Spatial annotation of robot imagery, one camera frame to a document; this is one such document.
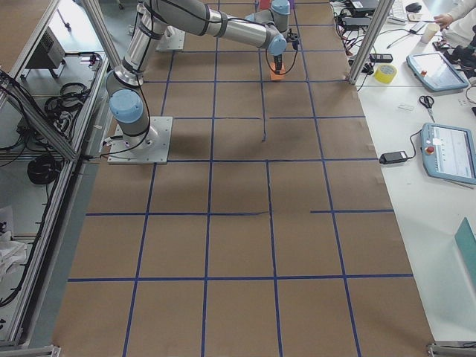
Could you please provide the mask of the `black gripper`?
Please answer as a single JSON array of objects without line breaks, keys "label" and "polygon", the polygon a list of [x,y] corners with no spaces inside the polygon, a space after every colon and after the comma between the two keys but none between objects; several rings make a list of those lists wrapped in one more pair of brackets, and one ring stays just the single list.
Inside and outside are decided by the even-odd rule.
[{"label": "black gripper", "polygon": [[280,73],[283,66],[283,56],[281,54],[277,56],[273,56],[273,60],[274,60],[274,71],[277,73]]}]

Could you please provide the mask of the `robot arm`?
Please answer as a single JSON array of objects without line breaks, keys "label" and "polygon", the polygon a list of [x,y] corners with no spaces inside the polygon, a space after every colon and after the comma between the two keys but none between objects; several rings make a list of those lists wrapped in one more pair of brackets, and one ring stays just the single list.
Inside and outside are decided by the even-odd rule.
[{"label": "robot arm", "polygon": [[109,108],[126,149],[142,149],[152,140],[152,118],[141,87],[153,52],[182,50],[188,33],[229,39],[279,57],[288,44],[290,10],[289,1],[271,1],[265,10],[239,18],[200,1],[140,1],[127,52],[106,79]]}]

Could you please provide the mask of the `person's hand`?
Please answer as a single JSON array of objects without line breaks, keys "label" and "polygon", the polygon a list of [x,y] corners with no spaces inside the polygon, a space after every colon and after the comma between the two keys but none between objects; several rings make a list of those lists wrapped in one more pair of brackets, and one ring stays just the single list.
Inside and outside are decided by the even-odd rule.
[{"label": "person's hand", "polygon": [[440,14],[434,17],[434,22],[441,28],[447,28],[453,21],[454,18],[449,13]]}]

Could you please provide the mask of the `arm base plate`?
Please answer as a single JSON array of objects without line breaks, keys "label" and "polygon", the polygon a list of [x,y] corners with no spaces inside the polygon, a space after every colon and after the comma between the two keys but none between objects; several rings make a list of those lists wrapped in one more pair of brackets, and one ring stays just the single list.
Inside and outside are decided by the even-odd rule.
[{"label": "arm base plate", "polygon": [[122,138],[114,140],[111,145],[112,154],[108,156],[109,164],[166,164],[170,151],[170,137],[173,128],[172,117],[152,116],[151,124],[145,140],[138,144],[142,136],[136,138],[123,135],[117,124],[115,135]]},{"label": "arm base plate", "polygon": [[182,51],[184,48],[184,40],[184,31],[168,26],[155,50],[158,52]]}]

